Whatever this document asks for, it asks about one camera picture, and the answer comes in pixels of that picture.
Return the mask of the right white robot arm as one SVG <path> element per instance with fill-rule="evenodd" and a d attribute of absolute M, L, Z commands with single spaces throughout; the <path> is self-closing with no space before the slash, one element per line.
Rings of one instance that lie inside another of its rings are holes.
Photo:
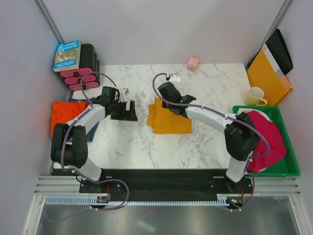
<path fill-rule="evenodd" d="M 241 179 L 246 174 L 248 159 L 260 141 L 250 116 L 246 113 L 235 115 L 208 110 L 195 97 L 182 96 L 169 81 L 160 85 L 158 91 L 163 99 L 169 101 L 169 104 L 163 102 L 163 108 L 177 116 L 204 123 L 224 134 L 226 150 L 230 155 L 224 187 L 231 193 L 239 190 L 242 186 Z"/>

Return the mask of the mustard yellow t shirt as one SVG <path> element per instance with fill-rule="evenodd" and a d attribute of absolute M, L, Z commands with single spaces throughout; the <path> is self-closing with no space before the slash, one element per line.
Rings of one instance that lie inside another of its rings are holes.
<path fill-rule="evenodd" d="M 191 134 L 192 121 L 173 114 L 162 107 L 162 100 L 155 98 L 153 104 L 148 105 L 149 117 L 146 124 L 153 129 L 154 134 Z"/>

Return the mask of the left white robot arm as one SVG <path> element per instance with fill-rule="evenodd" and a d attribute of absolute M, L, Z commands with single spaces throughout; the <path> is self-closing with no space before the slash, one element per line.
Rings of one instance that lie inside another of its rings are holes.
<path fill-rule="evenodd" d="M 129 89 L 104 86 L 102 93 L 89 100 L 87 108 L 65 124 L 54 126 L 50 158 L 63 170 L 76 172 L 91 180 L 90 187 L 96 192 L 107 188 L 107 180 L 101 177 L 102 169 L 88 157 L 88 132 L 101 120 L 137 121 L 135 102 L 128 99 Z"/>

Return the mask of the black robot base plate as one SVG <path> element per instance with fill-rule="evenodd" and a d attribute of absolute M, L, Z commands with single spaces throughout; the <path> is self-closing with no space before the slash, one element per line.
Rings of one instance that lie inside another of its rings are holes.
<path fill-rule="evenodd" d="M 234 183 L 224 169 L 106 169 L 94 184 L 82 181 L 80 193 L 108 193 L 119 200 L 214 200 L 219 194 L 248 195 L 252 182 L 243 178 Z"/>

